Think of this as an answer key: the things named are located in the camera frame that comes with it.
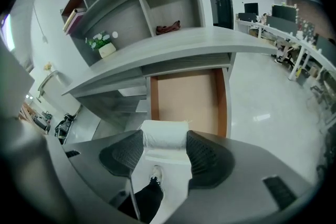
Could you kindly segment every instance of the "white sneaker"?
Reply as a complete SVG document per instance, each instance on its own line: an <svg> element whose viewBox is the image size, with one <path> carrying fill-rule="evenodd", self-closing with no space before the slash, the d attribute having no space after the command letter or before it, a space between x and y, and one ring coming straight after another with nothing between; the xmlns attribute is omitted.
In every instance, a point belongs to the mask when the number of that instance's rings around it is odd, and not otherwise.
<svg viewBox="0 0 336 224"><path fill-rule="evenodd" d="M162 167L159 165L155 165L153 167L152 175L150 177L150 182L155 181L161 187L162 185Z"/></svg>
<svg viewBox="0 0 336 224"><path fill-rule="evenodd" d="M278 59L274 59L274 62L278 63L278 64L282 64L281 60L280 60L280 57Z"/></svg>

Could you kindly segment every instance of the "white desk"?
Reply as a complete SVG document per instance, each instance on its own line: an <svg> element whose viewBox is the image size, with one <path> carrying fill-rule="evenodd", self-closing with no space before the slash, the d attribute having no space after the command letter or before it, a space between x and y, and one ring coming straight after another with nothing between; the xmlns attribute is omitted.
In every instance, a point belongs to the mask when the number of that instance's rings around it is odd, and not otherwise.
<svg viewBox="0 0 336 224"><path fill-rule="evenodd" d="M117 74L123 75L152 63L207 54L236 52L276 53L275 47L221 27L186 28L155 38L136 42L98 61L73 81L63 94L82 91L83 87L95 86L95 82ZM141 76L139 69L132 77Z"/></svg>
<svg viewBox="0 0 336 224"><path fill-rule="evenodd" d="M295 65L294 65L294 68L293 68L291 74L288 77L289 80L292 80L294 78L294 75L295 75L296 71L299 69L300 61L301 61L301 59L302 59L302 57L305 53L307 53L307 57L306 57L306 60L303 63L303 66L302 66L303 68L306 67L306 65L308 63L308 60L309 60L309 57L311 56L314 59L316 59L322 65L322 69L327 69L328 71L336 72L336 67L325 56L323 56L321 53L319 53L317 50L315 50L311 44L307 43L304 40L300 40L300 39L296 38L295 36L293 36L289 33L280 31L278 29L275 29L275 28L267 26L267 25L263 25L261 23L246 22L246 21L242 21L242 20L235 20L235 23L240 24L240 25L254 26L254 27L259 28L258 38L261 38L261 31L264 29L264 30L266 30L266 31L278 36L278 37L282 37L284 39L288 38L291 41L293 41L293 42L295 42L295 43L297 43L301 46L301 50L300 50L298 59L297 59Z"/></svg>

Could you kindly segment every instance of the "white shelf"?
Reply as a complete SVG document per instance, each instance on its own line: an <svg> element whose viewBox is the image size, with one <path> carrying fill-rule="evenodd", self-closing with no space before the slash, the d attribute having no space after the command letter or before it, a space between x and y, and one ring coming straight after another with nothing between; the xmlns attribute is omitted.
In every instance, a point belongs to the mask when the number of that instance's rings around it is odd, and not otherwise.
<svg viewBox="0 0 336 224"><path fill-rule="evenodd" d="M85 32L85 37L91 38L102 31L119 34L112 39L117 50L151 37L139 0L127 0L119 5Z"/></svg>
<svg viewBox="0 0 336 224"><path fill-rule="evenodd" d="M147 113L148 112L148 101L146 99L140 100L135 110L136 113Z"/></svg>
<svg viewBox="0 0 336 224"><path fill-rule="evenodd" d="M95 25L102 17L112 11L117 6L127 0L96 0L86 11L83 18L78 23L75 33L85 33L93 25Z"/></svg>

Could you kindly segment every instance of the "white flowers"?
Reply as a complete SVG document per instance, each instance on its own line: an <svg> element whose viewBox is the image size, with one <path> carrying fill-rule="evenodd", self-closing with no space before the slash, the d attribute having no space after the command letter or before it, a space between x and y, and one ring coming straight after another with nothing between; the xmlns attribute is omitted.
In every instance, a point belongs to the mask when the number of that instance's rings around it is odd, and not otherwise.
<svg viewBox="0 0 336 224"><path fill-rule="evenodd" d="M102 34L96 34L93 39L101 40L103 38Z"/></svg>
<svg viewBox="0 0 336 224"><path fill-rule="evenodd" d="M110 35L105 35L105 36L103 36L103 40L107 40L107 39L109 39L110 38Z"/></svg>

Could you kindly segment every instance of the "shelving unit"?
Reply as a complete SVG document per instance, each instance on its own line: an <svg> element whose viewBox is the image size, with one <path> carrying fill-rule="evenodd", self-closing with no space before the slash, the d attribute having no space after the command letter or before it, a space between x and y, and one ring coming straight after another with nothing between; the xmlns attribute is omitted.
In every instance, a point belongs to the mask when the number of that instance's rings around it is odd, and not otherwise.
<svg viewBox="0 0 336 224"><path fill-rule="evenodd" d="M156 36L157 26L169 26L181 21L181 30L202 27L199 0L70 0L61 11L65 22L73 9L87 11L70 35L86 63L91 66L101 58L85 43L97 33L118 32L112 40L117 50L146 38Z"/></svg>
<svg viewBox="0 0 336 224"><path fill-rule="evenodd" d="M180 21L181 28L201 27L197 0L143 0L150 27L155 33L157 26L171 26Z"/></svg>
<svg viewBox="0 0 336 224"><path fill-rule="evenodd" d="M230 57L228 54L205 54L152 63L142 67L142 74L144 77L152 77L185 71L229 67Z"/></svg>
<svg viewBox="0 0 336 224"><path fill-rule="evenodd" d="M116 127L124 130L130 114L136 114L136 106L142 96L123 97L118 91L110 91L89 97L77 98L92 113Z"/></svg>

